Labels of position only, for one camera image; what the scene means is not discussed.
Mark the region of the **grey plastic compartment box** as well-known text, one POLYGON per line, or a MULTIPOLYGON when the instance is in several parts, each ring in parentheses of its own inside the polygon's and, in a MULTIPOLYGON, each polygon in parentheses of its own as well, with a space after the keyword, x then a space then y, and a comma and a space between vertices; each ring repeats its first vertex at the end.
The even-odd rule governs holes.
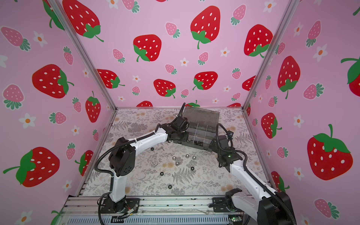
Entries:
POLYGON ((216 125, 219 123, 220 113, 199 107, 186 106, 183 118, 188 121, 187 129, 176 144, 212 152, 215 147, 213 141, 216 136, 216 125))

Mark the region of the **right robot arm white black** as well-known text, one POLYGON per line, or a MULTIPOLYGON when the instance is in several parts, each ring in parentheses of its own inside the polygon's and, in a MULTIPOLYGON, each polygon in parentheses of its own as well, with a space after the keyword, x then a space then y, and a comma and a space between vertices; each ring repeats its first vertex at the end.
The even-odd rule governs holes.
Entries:
POLYGON ((225 168, 245 186, 251 197, 236 192, 230 196, 234 208, 242 210, 259 225, 296 225, 290 197, 270 187, 248 167, 245 152, 233 147, 232 139, 216 136, 209 149, 217 153, 220 168, 225 168))

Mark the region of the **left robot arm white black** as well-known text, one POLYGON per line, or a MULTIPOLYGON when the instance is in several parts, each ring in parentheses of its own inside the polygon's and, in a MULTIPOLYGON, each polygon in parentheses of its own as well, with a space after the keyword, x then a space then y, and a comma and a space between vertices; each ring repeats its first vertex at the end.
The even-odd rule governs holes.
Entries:
POLYGON ((171 123, 157 125, 154 131, 144 136, 132 139, 119 138, 109 155, 113 172, 110 199, 117 203, 126 198, 127 175, 135 168, 136 156, 159 143, 181 140, 188 126, 187 118, 178 116, 171 123))

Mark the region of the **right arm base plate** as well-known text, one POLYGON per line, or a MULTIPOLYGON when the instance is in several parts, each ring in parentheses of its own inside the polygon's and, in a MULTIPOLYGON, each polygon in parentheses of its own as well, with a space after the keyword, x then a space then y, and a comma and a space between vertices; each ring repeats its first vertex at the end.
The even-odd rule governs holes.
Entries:
POLYGON ((240 209, 237 209, 232 205, 231 201, 226 196, 212 198, 212 203, 209 204, 209 208, 212 208, 214 212, 241 212, 240 209))

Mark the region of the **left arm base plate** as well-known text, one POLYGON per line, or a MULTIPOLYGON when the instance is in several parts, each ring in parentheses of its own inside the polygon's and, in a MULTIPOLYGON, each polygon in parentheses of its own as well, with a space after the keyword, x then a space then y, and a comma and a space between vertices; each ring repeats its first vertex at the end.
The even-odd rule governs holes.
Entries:
POLYGON ((101 201, 98 201, 100 205, 101 213, 122 213, 125 214, 128 211, 131 213, 137 213, 140 205, 139 198, 124 198, 119 202, 114 202, 110 198, 105 198, 101 201))

